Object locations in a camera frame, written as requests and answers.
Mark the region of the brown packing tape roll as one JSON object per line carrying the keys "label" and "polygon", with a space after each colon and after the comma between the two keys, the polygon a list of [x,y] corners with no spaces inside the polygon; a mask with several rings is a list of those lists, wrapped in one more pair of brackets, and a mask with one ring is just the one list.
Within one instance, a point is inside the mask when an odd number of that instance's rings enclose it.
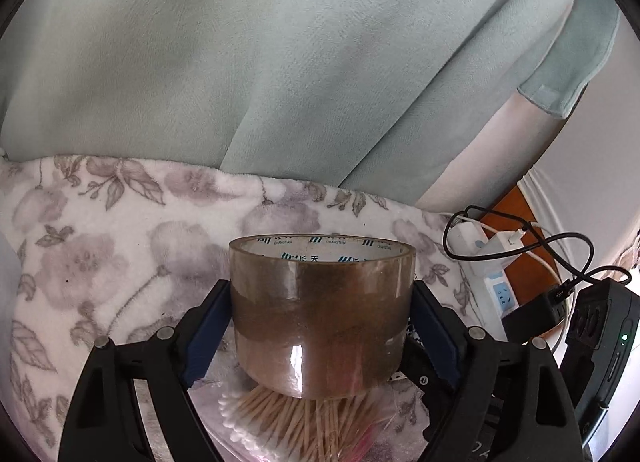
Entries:
{"label": "brown packing tape roll", "polygon": [[230,242],[232,320],[242,369],[277,393],[336,399],[397,371],[416,250],[344,235]]}

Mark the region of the black power adapter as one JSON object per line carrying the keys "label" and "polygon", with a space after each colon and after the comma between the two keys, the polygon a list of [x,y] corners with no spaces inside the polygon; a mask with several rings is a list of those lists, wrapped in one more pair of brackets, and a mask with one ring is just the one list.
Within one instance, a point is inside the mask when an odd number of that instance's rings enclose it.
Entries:
{"label": "black power adapter", "polygon": [[512,343],[526,343],[562,323],[567,315],[566,295],[558,288],[538,294],[502,318],[506,338]]}

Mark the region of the white power strip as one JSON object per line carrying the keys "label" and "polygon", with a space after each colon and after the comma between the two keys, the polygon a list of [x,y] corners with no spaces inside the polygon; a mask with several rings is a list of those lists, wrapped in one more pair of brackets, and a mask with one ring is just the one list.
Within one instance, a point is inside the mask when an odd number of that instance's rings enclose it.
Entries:
{"label": "white power strip", "polygon": [[511,283],[504,271],[516,256],[498,260],[481,260],[480,250],[490,237],[477,222],[454,224],[447,235],[448,248],[457,256],[471,256],[461,261],[463,274],[470,282],[472,303],[482,327],[499,341],[506,341],[502,318],[518,307]]}

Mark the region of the white charger plug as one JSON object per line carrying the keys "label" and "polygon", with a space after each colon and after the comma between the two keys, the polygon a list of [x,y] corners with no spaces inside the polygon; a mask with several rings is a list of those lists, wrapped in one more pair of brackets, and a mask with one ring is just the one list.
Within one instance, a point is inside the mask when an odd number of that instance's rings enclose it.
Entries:
{"label": "white charger plug", "polygon": [[480,254],[493,255],[519,250],[523,246],[522,238],[524,235],[525,231],[522,229],[498,231],[484,244]]}

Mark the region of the cotton swab pack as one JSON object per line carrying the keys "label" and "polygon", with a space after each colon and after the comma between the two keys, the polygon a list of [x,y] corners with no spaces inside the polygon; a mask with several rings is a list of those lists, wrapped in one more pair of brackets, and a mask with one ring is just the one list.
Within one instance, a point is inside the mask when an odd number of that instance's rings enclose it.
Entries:
{"label": "cotton swab pack", "polygon": [[219,407],[231,445],[252,461],[359,461],[396,412],[387,385],[320,400],[258,385],[222,395]]}

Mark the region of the floral fleece blanket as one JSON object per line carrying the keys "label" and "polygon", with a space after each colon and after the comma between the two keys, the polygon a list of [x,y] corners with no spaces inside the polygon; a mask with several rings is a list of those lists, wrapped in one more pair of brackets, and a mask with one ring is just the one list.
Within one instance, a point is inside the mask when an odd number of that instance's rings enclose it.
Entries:
{"label": "floral fleece blanket", "polygon": [[228,274],[242,236],[343,234],[416,249],[416,274],[469,325],[496,327],[442,252],[446,219],[313,182],[181,163],[56,156],[1,164],[1,399],[43,461],[93,341],[140,341]]}

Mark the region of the grey green curtain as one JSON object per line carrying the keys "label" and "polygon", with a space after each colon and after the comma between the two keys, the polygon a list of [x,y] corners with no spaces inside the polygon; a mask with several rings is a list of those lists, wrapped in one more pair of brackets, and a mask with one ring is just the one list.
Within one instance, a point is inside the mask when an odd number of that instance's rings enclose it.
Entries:
{"label": "grey green curtain", "polygon": [[512,95],[567,117],[619,23],[614,0],[24,0],[1,145],[412,204]]}

